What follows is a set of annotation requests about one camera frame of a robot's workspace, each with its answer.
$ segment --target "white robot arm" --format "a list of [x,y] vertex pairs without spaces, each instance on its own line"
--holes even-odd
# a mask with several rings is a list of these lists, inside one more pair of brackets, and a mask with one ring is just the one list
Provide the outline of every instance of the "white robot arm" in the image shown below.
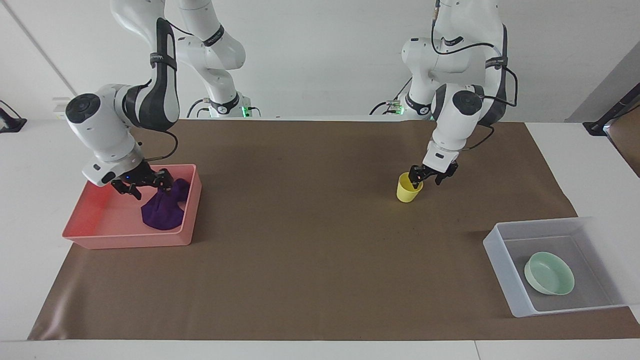
[[[471,47],[482,47],[485,84],[441,83],[438,72],[461,73],[469,67]],[[496,0],[436,0],[431,38],[412,38],[403,48],[403,61],[413,74],[403,106],[420,117],[437,121],[422,165],[414,165],[409,178],[414,188],[429,176],[440,184],[452,176],[456,159],[476,126],[491,127],[506,106],[507,30],[498,16]]]
[[112,0],[111,11],[126,29],[150,48],[151,79],[143,85],[111,84],[83,94],[67,105],[68,124],[93,151],[83,174],[97,186],[111,183],[120,193],[140,199],[137,186],[169,189],[166,170],[154,172],[129,133],[132,126],[166,132],[178,120],[175,39],[164,19],[164,0]]
[[95,94],[77,96],[67,106],[69,126],[94,154],[83,174],[97,186],[111,184],[138,199],[139,186],[171,188],[171,174],[151,169],[129,129],[136,126],[172,135],[167,130],[180,116],[178,57],[201,75],[209,96],[219,102],[215,106],[219,116],[237,116],[243,106],[250,105],[226,71],[244,64],[244,48],[225,32],[211,0],[180,0],[180,10],[194,36],[177,42],[164,18],[164,0],[111,0],[114,18],[148,44],[152,75],[143,85],[103,86]]
[[244,65],[244,47],[220,24],[211,0],[179,0],[179,6],[193,36],[178,39],[178,60],[202,78],[211,100],[211,116],[244,116],[243,109],[251,106],[251,100],[236,90],[227,71]]

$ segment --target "clear plastic container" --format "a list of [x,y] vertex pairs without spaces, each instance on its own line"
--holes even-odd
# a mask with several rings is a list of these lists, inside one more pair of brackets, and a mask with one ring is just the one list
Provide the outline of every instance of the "clear plastic container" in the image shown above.
[[[603,237],[595,218],[498,223],[484,239],[502,292],[515,317],[571,313],[638,304],[640,286]],[[562,258],[575,276],[568,295],[544,295],[525,279],[524,266],[540,251]]]

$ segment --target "black cable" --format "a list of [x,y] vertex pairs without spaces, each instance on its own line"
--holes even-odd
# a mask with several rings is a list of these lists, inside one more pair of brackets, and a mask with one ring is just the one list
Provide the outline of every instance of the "black cable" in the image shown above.
[[482,98],[493,99],[497,102],[501,102],[502,104],[515,108],[516,106],[518,106],[518,76],[513,71],[511,71],[511,69],[509,69],[508,67],[504,67],[504,70],[506,70],[508,73],[511,74],[511,76],[513,76],[513,81],[515,82],[515,95],[513,96],[513,104],[507,100],[500,99],[499,97],[495,97],[495,96],[484,95],[482,96]]
[[17,117],[18,117],[18,119],[22,119],[22,117],[20,116],[20,114],[18,114],[18,112],[17,112],[17,111],[15,111],[15,110],[11,107],[11,105],[7,104],[6,102],[4,102],[4,101],[2,101],[2,100],[0,100],[0,102],[1,102],[1,103],[3,103],[7,108],[9,108],[9,110],[11,110],[11,111],[15,114],[15,116],[17,116]]
[[260,117],[262,117],[262,112],[260,112],[260,109],[256,108],[255,106],[251,106],[248,109],[249,110],[258,110],[258,114],[260,115]]
[[369,113],[369,115],[373,115],[373,113],[374,113],[374,112],[376,112],[376,110],[380,109],[382,106],[384,106],[384,105],[386,105],[386,104],[387,104],[387,102],[386,102],[386,101],[385,101],[385,102],[381,102],[381,103],[379,103],[378,105],[376,105],[376,107],[375,107],[375,108],[373,108],[373,110],[371,110],[371,112]]
[[488,129],[491,129],[491,133],[489,133],[489,135],[487,135],[487,136],[486,136],[484,139],[482,139],[479,143],[477,143],[477,144],[475,144],[475,145],[473,145],[473,146],[471,146],[471,147],[464,148],[464,149],[462,149],[462,151],[469,151],[469,150],[473,150],[473,149],[475,149],[476,147],[479,147],[480,145],[482,145],[482,143],[483,143],[483,142],[485,142],[485,141],[489,140],[489,138],[491,137],[491,135],[493,135],[493,133],[495,132],[495,128],[494,128],[493,126],[491,126],[491,125],[481,125],[481,124],[478,124],[478,125],[479,125],[479,126],[486,127],[486,128],[488,128]]
[[458,50],[449,51],[448,53],[441,53],[440,51],[438,51],[438,49],[436,49],[436,44],[433,42],[433,33],[434,33],[435,28],[436,28],[436,22],[433,21],[431,23],[431,47],[436,52],[436,54],[439,54],[439,55],[450,55],[450,54],[459,53],[462,50],[467,50],[467,49],[470,49],[471,47],[476,47],[476,46],[488,46],[488,47],[495,48],[495,46],[493,44],[489,44],[488,42],[479,42],[477,44],[471,44],[471,45],[467,45],[465,47],[461,47]]
[[187,118],[191,116],[191,112],[193,111],[193,109],[200,104],[201,102],[204,102],[204,99],[200,99],[196,102],[193,103],[193,105],[191,105],[191,107],[189,108],[189,111],[187,112]]
[[188,33],[186,31],[184,31],[183,29],[178,28],[176,25],[173,25],[170,21],[167,21],[169,23],[169,25],[173,26],[177,31],[180,31],[181,33],[187,34],[187,35],[191,35],[192,37],[194,37],[195,35],[192,33]]
[[640,104],[639,104],[639,105],[634,106],[634,107],[633,107],[631,110],[629,110],[629,111],[625,111],[625,112],[623,112],[622,114],[619,114],[619,115],[616,115],[616,116],[612,117],[612,118],[611,118],[611,120],[613,120],[613,119],[617,119],[617,118],[619,118],[619,117],[623,117],[623,116],[625,116],[626,114],[628,114],[628,113],[630,113],[630,112],[632,112],[632,111],[634,111],[635,109],[638,109],[638,108],[640,108]]
[[204,110],[209,111],[209,108],[202,108],[202,109],[198,110],[198,112],[196,113],[196,117],[200,117],[200,112],[204,111]]
[[404,86],[402,87],[402,89],[400,89],[400,91],[398,91],[398,94],[396,95],[396,97],[394,98],[395,100],[398,100],[398,97],[400,96],[400,94],[406,89],[407,85],[409,85],[409,83],[411,82],[411,80],[413,80],[413,76],[409,78],[409,80],[406,81],[406,84],[404,84]]
[[[398,93],[396,94],[396,97],[394,97],[394,101],[398,100],[398,97],[400,97],[400,94],[406,89],[407,85],[409,85],[411,80],[413,80],[413,76],[410,77],[409,80],[406,81],[406,83],[404,84],[402,89],[400,89],[400,91],[398,91]],[[389,110],[391,110],[391,105],[389,105],[388,108],[387,108],[387,111],[389,111]]]
[[160,131],[160,130],[154,130],[154,131],[157,131],[158,133],[171,135],[171,137],[173,138],[173,141],[175,141],[175,145],[173,146],[173,150],[171,150],[171,152],[168,153],[167,155],[158,156],[156,158],[145,159],[145,161],[147,161],[147,162],[164,160],[166,158],[169,158],[171,155],[175,154],[175,151],[178,149],[178,137],[177,136],[175,136],[173,133],[170,133],[169,131]]

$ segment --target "table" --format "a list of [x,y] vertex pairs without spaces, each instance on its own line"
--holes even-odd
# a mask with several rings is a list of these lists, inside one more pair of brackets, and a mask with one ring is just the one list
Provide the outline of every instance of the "table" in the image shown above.
[[[640,274],[634,260],[640,243],[640,179],[606,138],[589,136],[580,124],[528,124],[557,182],[580,216],[603,220],[618,239],[625,262]],[[84,184],[80,169],[90,152],[58,120],[33,121],[17,135],[0,137],[0,357],[33,358],[40,354],[94,352],[92,357],[139,358],[140,354],[171,358],[189,353],[194,357],[221,354],[227,358],[266,358],[314,354],[317,358],[372,359],[452,358],[502,359],[507,355],[522,358],[532,347],[553,349],[556,355],[599,358],[613,354],[620,359],[635,359],[640,340],[618,341],[454,341],[411,343],[318,343],[318,342],[190,342],[190,341],[52,341],[28,343],[26,338],[42,302],[70,247],[60,234]],[[50,184],[56,184],[56,192]],[[640,318],[640,307],[633,307]]]

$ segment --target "black band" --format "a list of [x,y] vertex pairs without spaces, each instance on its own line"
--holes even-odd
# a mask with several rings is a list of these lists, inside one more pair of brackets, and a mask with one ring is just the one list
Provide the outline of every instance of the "black band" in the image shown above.
[[[495,96],[498,97],[499,99],[506,99],[507,98],[507,90],[506,90],[507,70],[505,70],[505,68],[506,68],[506,60],[508,57],[508,53],[507,53],[508,37],[507,37],[507,27],[505,25],[502,25],[502,31],[503,31],[502,38],[504,40],[502,41],[502,57],[501,58],[504,58],[505,63],[504,63],[504,66],[499,65],[495,67],[495,70],[500,71],[500,85],[498,86],[498,91],[495,94]],[[478,124],[482,126],[490,126],[495,124],[504,116],[504,112],[506,111],[506,108],[507,106],[505,104],[502,104],[499,101],[493,101],[493,103],[491,104],[491,107],[489,107],[489,110],[480,119]]]
[[138,100],[138,94],[142,88],[145,88],[145,86],[134,86],[128,89],[127,95],[122,98],[122,111],[135,127],[140,127],[140,121],[138,121],[138,116],[136,116],[136,100]]
[[237,92],[236,92],[236,97],[233,100],[229,102],[225,102],[224,104],[218,104],[215,101],[211,101],[211,104],[216,108],[216,111],[220,115],[229,114],[231,110],[235,108],[239,103],[240,103],[240,94],[238,94]]
[[175,61],[175,59],[172,58],[171,56],[167,56],[161,53],[151,53],[149,57],[150,57],[149,62],[151,63],[152,68],[156,67],[154,64],[165,63],[169,65],[171,68],[173,68],[174,70],[178,71],[178,64]]
[[480,85],[471,85],[474,87],[474,91],[476,92],[476,94],[478,94],[478,96],[480,97],[484,97],[484,88],[481,87]]
[[406,97],[404,99],[406,100],[406,104],[411,109],[414,109],[415,112],[418,113],[418,115],[427,115],[429,111],[431,111],[431,105],[425,105],[425,104],[421,104],[419,102],[413,101],[409,96],[409,94],[406,94]]
[[489,69],[494,66],[496,69],[507,66],[508,59],[506,56],[501,56],[499,58],[490,58],[484,63],[484,68]]
[[436,107],[433,108],[433,120],[438,121],[442,108],[444,107],[444,97],[447,95],[447,84],[442,84],[436,90]]
[[222,35],[224,35],[224,34],[225,34],[225,27],[222,26],[222,24],[220,24],[220,27],[218,28],[216,33],[211,35],[210,38],[208,38],[207,40],[204,40],[202,43],[206,47],[213,46],[213,44],[218,42],[222,38]]
[[463,37],[457,37],[457,38],[455,38],[453,40],[444,39],[444,44],[446,46],[455,46],[455,45],[458,45],[459,43],[461,43],[462,40],[464,40]]

